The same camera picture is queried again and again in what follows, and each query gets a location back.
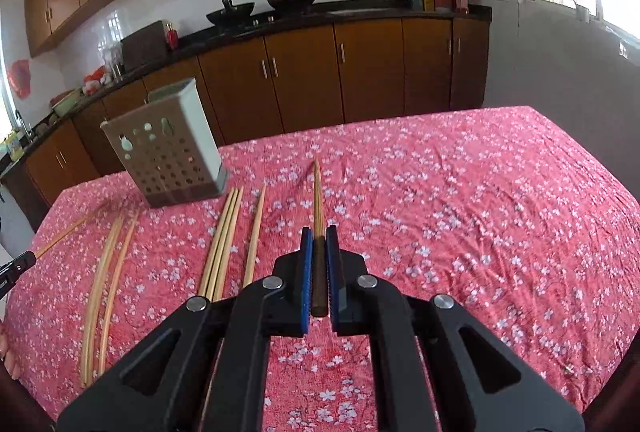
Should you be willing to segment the dark-handled wooden chopstick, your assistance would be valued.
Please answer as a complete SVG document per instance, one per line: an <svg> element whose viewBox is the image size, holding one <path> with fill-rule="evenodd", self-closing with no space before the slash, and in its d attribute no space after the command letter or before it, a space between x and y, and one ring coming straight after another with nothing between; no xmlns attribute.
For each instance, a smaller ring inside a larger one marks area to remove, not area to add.
<svg viewBox="0 0 640 432"><path fill-rule="evenodd" d="M324 248L324 218L322 208L321 171L314 161L314 250L312 251L311 315L326 317L329 313L326 295L326 249Z"/></svg>

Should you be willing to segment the red bottle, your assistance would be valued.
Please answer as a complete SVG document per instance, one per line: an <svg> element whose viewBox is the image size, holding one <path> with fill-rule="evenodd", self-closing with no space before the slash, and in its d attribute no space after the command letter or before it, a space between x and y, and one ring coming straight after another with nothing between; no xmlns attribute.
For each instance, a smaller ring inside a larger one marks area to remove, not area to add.
<svg viewBox="0 0 640 432"><path fill-rule="evenodd" d="M171 48L172 51L175 51L178 48L179 37L177 34L177 30L175 30L175 28L173 28L170 23L167 24L166 40L169 48Z"/></svg>

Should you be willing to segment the bamboo chopstick pair outer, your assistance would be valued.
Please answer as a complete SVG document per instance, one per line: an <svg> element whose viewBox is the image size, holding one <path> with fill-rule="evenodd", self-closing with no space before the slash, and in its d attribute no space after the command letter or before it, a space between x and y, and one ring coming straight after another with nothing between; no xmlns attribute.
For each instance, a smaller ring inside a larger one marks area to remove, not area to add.
<svg viewBox="0 0 640 432"><path fill-rule="evenodd" d="M110 233L108 233L106 237L99 263L96 267L96 274L94 274L91 291L89 293L85 328L84 333L82 334L82 348L80 352L80 383L83 388L88 386L91 381L93 370L94 335L96 334L96 322L98 321L102 290L123 222L124 215L122 212L119 212L111 226Z"/></svg>

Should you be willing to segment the bamboo chopstick pair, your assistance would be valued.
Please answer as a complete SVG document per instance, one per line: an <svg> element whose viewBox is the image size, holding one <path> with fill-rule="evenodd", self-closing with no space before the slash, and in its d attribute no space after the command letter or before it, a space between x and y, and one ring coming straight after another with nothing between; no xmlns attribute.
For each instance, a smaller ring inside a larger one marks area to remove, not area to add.
<svg viewBox="0 0 640 432"><path fill-rule="evenodd" d="M96 274L94 274L91 291L89 293L85 328L84 333L82 334L82 348L80 352L80 383L83 388L88 386L91 381L93 370L94 335L96 334L96 322L98 321L102 290L123 222L124 215L122 212L119 212L111 226L110 233L108 233L106 237L99 263L96 267Z"/></svg>
<svg viewBox="0 0 640 432"><path fill-rule="evenodd" d="M120 247L118 259L116 261L116 265L114 267L113 275L111 278L110 291L108 292L108 296L106 299L103 328L101 332L99 367L98 367L99 376L102 376L102 374L104 374L104 372L106 371L106 353L108 350L108 337L110 337L111 320L113 315L115 297L118 289L119 277L120 277L120 273L122 273L122 266L124 265L124 262L127 256L132 235L134 235L134 228L136 227L136 224L139 218L139 213L140 211L136 210L134 211L134 214L131 217L131 220L127 227L127 233L124 241L122 242L122 247Z"/></svg>

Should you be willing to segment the grey perforated utensil holder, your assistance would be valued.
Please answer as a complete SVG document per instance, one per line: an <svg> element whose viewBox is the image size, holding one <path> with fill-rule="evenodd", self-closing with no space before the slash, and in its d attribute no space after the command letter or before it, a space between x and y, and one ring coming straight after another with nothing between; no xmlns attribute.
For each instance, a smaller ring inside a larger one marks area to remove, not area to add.
<svg viewBox="0 0 640 432"><path fill-rule="evenodd" d="M153 208L217 198L226 190L228 170L194 78L152 91L143 106L100 128Z"/></svg>

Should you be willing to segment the brown lower kitchen cabinets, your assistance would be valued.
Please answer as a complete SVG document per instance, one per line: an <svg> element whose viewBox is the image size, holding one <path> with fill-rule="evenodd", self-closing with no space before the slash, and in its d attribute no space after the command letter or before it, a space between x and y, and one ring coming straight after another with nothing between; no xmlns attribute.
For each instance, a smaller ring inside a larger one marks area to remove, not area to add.
<svg viewBox="0 0 640 432"><path fill-rule="evenodd" d="M491 16L427 14L324 22L202 52L90 96L26 155L1 164L4 196L38 226L64 189L122 170L101 123L184 78L219 145L344 122L480 107Z"/></svg>

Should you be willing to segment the dark cutting board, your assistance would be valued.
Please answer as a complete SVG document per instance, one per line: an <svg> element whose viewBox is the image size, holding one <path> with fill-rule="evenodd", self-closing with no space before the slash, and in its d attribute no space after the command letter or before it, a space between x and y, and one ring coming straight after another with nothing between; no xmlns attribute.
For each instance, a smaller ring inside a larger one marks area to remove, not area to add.
<svg viewBox="0 0 640 432"><path fill-rule="evenodd" d="M168 54L163 21L156 21L122 39L122 64L127 73L149 62L163 60Z"/></svg>

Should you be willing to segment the bamboo chopstick pair inner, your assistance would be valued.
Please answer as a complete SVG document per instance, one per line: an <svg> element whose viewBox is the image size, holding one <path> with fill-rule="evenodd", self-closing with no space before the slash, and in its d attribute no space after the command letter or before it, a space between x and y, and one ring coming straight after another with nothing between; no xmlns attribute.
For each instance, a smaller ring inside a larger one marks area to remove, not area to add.
<svg viewBox="0 0 640 432"><path fill-rule="evenodd" d="M106 371L106 353L108 350L108 337L110 337L111 320L113 315L115 297L118 289L119 277L120 277L120 273L122 273L122 266L124 265L124 262L127 256L132 235L134 235L134 228L136 227L136 224L139 218L139 213L140 211L136 210L134 211L134 214L131 217L131 220L127 227L127 233L124 241L122 242L122 247L120 247L118 259L116 261L116 265L114 267L113 275L111 278L110 291L108 292L108 296L106 299L103 328L101 332L99 367L98 367L99 376L102 376L102 374L104 374L104 372Z"/></svg>

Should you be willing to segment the bamboo chopstick trio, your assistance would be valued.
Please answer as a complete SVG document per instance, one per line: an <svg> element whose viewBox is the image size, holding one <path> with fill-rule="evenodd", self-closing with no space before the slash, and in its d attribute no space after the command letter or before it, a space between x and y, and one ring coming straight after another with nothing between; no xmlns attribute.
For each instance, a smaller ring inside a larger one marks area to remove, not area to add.
<svg viewBox="0 0 640 432"><path fill-rule="evenodd" d="M228 213L226 226L224 227L224 240L222 241L222 248L219 250L218 267L212 294L213 301L220 300L224 295L224 284L226 283L231 246L236 223L238 223L243 193L244 189L242 187L241 189L235 189L231 200L230 212Z"/></svg>
<svg viewBox="0 0 640 432"><path fill-rule="evenodd" d="M209 251L207 253L207 257L205 261L205 267L204 267L201 282L200 282L200 287L198 287L198 295L200 297L206 298L207 285L210 279L210 275L212 275L212 268L213 268L215 253L217 250L218 243L220 241L222 230L224 229L224 221L226 221L227 215L230 210L233 195L234 195L234 189L230 191L226 201L224 202L224 207L222 208L222 211L218 220L218 224L214 233L214 238L212 240L212 243L209 246Z"/></svg>
<svg viewBox="0 0 640 432"><path fill-rule="evenodd" d="M210 279L207 285L207 291L206 291L206 299L209 301L213 301L212 300L212 294L213 294L213 289L214 289L214 284L215 284L215 276L216 276L216 270L218 267L218 260L219 260L219 250L222 248L222 241L224 240L224 230L222 230L221 233L221 237L220 237L220 241L218 243L217 246L217 250L215 253L215 258L214 258L214 263L213 263L213 268L212 268L212 275L210 275Z"/></svg>

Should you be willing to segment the light bamboo chopstick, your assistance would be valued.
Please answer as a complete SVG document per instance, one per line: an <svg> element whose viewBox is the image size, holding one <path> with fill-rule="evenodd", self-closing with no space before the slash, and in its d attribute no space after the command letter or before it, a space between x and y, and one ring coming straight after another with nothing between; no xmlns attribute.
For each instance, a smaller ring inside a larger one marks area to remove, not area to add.
<svg viewBox="0 0 640 432"><path fill-rule="evenodd" d="M250 233L250 245L248 246L247 258L245 263L245 272L243 277L243 287L247 287L253 282L255 263L257 257L257 247L259 241L260 228L262 227L262 211L264 211L264 201L266 195L266 187L263 186L260 191L252 233Z"/></svg>

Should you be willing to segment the black wok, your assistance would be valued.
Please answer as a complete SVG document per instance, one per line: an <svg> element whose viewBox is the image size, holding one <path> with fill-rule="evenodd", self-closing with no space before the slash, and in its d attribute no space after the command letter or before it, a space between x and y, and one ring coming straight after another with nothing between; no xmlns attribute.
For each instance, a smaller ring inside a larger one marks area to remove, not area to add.
<svg viewBox="0 0 640 432"><path fill-rule="evenodd" d="M233 0L221 0L222 9L206 14L207 21L222 28L232 28L246 24L252 17L255 3L234 4Z"/></svg>

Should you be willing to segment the pink floral tablecloth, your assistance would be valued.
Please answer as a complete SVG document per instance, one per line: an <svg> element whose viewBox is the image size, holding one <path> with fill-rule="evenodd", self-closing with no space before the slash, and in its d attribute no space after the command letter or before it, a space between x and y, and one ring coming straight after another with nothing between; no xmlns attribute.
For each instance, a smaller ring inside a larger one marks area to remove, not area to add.
<svg viewBox="0 0 640 432"><path fill-rule="evenodd" d="M314 161L344 249L409 296L449 293L576 408L622 363L639 329L639 205L565 131L529 107L489 108L299 132L225 147L244 189L224 292L242 285L266 187L257 276L312 219ZM22 383L51 416L81 392L94 272L119 212L139 218L120 273L107 363L195 295L224 204L152 209L121 172L66 189L32 248L51 248L9 296L3 330Z"/></svg>

